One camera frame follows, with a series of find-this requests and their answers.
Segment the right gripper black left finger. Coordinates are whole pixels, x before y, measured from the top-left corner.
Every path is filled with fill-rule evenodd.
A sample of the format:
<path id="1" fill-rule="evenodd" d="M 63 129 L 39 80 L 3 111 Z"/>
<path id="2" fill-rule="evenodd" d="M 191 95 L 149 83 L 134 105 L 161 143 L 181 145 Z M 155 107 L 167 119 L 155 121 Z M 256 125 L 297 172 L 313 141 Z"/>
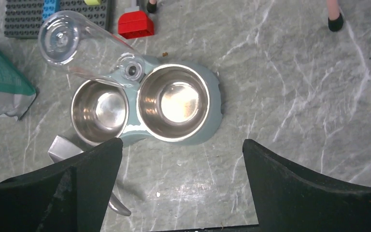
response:
<path id="1" fill-rule="evenodd" d="M 0 232 L 100 231 L 122 150 L 122 140 L 113 138 L 0 182 Z"/>

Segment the metal food scoop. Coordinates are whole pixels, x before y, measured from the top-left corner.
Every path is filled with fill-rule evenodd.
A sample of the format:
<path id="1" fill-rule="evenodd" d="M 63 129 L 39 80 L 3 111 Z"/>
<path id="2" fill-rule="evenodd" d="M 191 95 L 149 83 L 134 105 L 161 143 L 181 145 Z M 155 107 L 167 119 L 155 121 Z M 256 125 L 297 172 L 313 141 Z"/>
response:
<path id="1" fill-rule="evenodd" d="M 54 163 L 79 155 L 84 151 L 67 140 L 57 135 L 48 149 L 48 155 Z M 112 192 L 108 207 L 119 215 L 129 217 L 131 211 L 125 207 Z"/>

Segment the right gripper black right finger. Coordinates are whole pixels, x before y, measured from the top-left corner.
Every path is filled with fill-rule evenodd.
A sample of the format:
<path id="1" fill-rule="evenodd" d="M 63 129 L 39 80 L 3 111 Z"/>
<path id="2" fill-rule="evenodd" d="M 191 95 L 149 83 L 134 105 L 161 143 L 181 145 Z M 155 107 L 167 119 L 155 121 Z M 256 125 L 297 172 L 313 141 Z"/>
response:
<path id="1" fill-rule="evenodd" d="M 246 139 L 244 163 L 264 232 L 371 232 L 371 187 L 341 181 Z"/>

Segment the green pet food bag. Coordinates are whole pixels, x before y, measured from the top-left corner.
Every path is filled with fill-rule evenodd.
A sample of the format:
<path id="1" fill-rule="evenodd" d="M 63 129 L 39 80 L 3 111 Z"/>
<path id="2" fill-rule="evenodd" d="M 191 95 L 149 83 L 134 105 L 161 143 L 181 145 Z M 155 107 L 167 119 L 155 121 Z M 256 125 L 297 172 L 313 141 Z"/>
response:
<path id="1" fill-rule="evenodd" d="M 21 120 L 36 97 L 35 87 L 0 51 L 0 117 Z"/>

